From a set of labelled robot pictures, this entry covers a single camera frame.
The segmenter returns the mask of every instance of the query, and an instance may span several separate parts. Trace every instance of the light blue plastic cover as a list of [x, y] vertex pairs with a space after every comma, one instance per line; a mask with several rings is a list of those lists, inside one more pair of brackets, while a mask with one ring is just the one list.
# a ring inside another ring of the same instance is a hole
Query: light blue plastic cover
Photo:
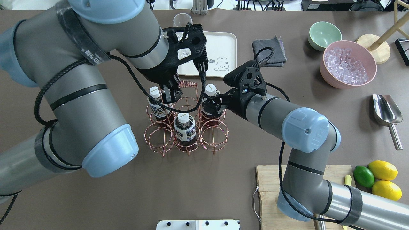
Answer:
[[124, 124], [102, 139], [82, 161], [82, 167], [92, 177], [101, 177], [126, 165], [138, 154], [130, 125]]
[[138, 15], [145, 0], [68, 0], [81, 17], [95, 23], [123, 23]]
[[283, 121], [283, 141], [294, 149], [310, 153], [324, 143], [328, 136], [328, 119], [311, 108], [291, 111]]
[[[290, 202], [291, 202], [296, 208], [298, 208], [299, 210], [301, 210], [301, 211], [303, 211], [304, 213], [307, 213], [307, 214], [309, 214], [309, 215], [311, 215], [311, 216], [313, 215], [312, 212], [310, 212], [308, 209], [306, 209], [303, 205], [301, 205], [298, 201], [296, 201], [296, 200], [295, 200], [292, 196], [290, 196], [287, 192], [285, 192], [285, 194], [287, 195], [287, 198], [290, 200]], [[308, 221], [311, 220], [310, 218], [305, 217], [305, 216], [299, 214], [296, 210], [294, 210], [294, 209], [288, 204], [288, 202], [285, 200], [285, 198], [284, 198], [284, 196], [283, 196], [283, 193], [281, 192], [281, 189], [280, 189], [280, 193], [279, 193], [279, 198], [278, 198], [278, 200], [277, 200], [277, 207], [279, 208], [279, 210], [280, 210], [283, 214], [285, 214], [285, 215], [287, 215], [287, 216], [289, 216], [289, 217], [291, 217], [291, 218], [293, 218], [293, 219], [296, 219], [296, 220], [298, 220], [298, 221], [308, 222]]]
[[335, 129], [335, 133], [337, 134], [337, 143], [335, 144], [334, 148], [330, 151], [332, 153], [333, 151], [337, 150], [339, 145], [341, 144], [341, 133], [339, 132], [338, 128], [335, 127], [335, 125], [332, 122], [329, 122]]
[[11, 79], [15, 82], [27, 87], [37, 87], [37, 83], [32, 81], [24, 73], [18, 63], [16, 52], [14, 50], [14, 34], [16, 33], [17, 27], [22, 22], [24, 22], [24, 20], [0, 34], [0, 68], [7, 71]]

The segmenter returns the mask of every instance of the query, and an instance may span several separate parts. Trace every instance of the brown tabletop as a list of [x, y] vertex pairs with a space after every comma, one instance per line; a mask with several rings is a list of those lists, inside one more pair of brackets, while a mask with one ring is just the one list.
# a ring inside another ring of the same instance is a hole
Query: brown tabletop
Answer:
[[[163, 28], [172, 26], [173, 16], [180, 12], [189, 10], [154, 11]], [[38, 13], [0, 11], [0, 32]], [[253, 40], [281, 36], [288, 61], [283, 68], [263, 68], [262, 74], [267, 82], [281, 87], [292, 102], [317, 110], [338, 127], [342, 143], [328, 164], [355, 167], [366, 166], [373, 160], [389, 161], [399, 170], [393, 182], [403, 191], [400, 201], [409, 204], [409, 123], [404, 119], [397, 126], [404, 149], [395, 151], [388, 128], [370, 117], [373, 93], [392, 95], [404, 117], [409, 114], [408, 67], [393, 44], [402, 36], [395, 33], [387, 40], [391, 57], [378, 66], [375, 79], [352, 90], [336, 89], [322, 79], [319, 73], [322, 52], [313, 50], [307, 41], [309, 27], [317, 21], [338, 26], [344, 40], [353, 41], [363, 34], [380, 36], [392, 25], [392, 13], [217, 9], [206, 16], [194, 16], [193, 21], [203, 24], [206, 31], [235, 34], [238, 64], [253, 59]], [[191, 156], [175, 148], [163, 158], [144, 141], [144, 130], [150, 124], [144, 94], [118, 62], [104, 63], [100, 70], [133, 129], [138, 155], [102, 178], [91, 178], [80, 170], [25, 189], [1, 228], [148, 230], [155, 229], [159, 220], [239, 219], [241, 229], [258, 229], [252, 207], [255, 167], [277, 165], [281, 141], [228, 112], [225, 123], [230, 130], [229, 139], [215, 156], [203, 148]], [[137, 76], [146, 88], [153, 86], [140, 74]], [[222, 92], [229, 89], [221, 78], [209, 78], [207, 83], [215, 84]], [[0, 70], [0, 151], [42, 128], [33, 116], [38, 91], [18, 85]], [[269, 93], [280, 96], [275, 90], [269, 89]], [[41, 109], [44, 118], [52, 118], [47, 103]], [[284, 164], [289, 152], [287, 147]], [[8, 203], [0, 206], [0, 215]]]

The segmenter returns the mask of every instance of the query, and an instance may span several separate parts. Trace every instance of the cutting board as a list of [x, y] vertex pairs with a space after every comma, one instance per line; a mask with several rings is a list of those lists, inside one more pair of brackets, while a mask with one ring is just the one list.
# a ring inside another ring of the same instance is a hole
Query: cutting board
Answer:
[[[282, 166], [283, 176], [287, 166]], [[343, 185], [345, 175], [352, 176], [350, 165], [327, 165], [324, 179]], [[277, 165], [257, 166], [257, 181], [260, 194], [261, 230], [300, 229], [315, 230], [314, 221], [302, 222], [284, 215], [277, 208], [277, 198], [280, 190], [279, 168]], [[326, 229], [342, 230], [342, 226], [335, 223], [325, 223]]]

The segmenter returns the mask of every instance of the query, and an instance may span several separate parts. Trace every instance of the lime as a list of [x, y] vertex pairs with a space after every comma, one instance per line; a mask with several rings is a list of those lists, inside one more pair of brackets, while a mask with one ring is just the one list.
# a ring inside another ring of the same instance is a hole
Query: lime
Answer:
[[371, 187], [375, 182], [372, 172], [364, 166], [355, 167], [353, 175], [355, 181], [364, 187]]
[[375, 160], [368, 164], [368, 169], [373, 173], [376, 179], [393, 180], [398, 175], [396, 167], [383, 160]]
[[393, 182], [379, 180], [373, 184], [372, 194], [397, 201], [402, 197], [402, 190]]

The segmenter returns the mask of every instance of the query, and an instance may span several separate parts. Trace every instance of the robotic arm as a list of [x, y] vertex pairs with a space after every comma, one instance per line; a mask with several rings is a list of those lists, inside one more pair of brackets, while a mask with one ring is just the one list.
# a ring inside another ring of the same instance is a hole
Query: robotic arm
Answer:
[[321, 214], [367, 230], [409, 229], [409, 206], [323, 180], [328, 157], [341, 141], [338, 129], [313, 109], [267, 94], [257, 61], [233, 70], [224, 82], [233, 88], [206, 98], [202, 103], [206, 112], [230, 109], [292, 147], [281, 190], [287, 198], [280, 191], [277, 201], [284, 214], [308, 221], [295, 207], [310, 216]]
[[[184, 32], [181, 40], [176, 32]], [[130, 125], [96, 67], [110, 59], [109, 51], [117, 49], [159, 84], [169, 103], [182, 94], [179, 65], [193, 60], [205, 75], [205, 44], [199, 24], [162, 30], [144, 0], [63, 0], [1, 34], [0, 67], [22, 85], [49, 87], [45, 98], [57, 121], [0, 154], [0, 203], [82, 167], [92, 177], [104, 176], [136, 156]], [[191, 55], [179, 59], [177, 51], [185, 48]], [[84, 57], [88, 61], [72, 64]]]

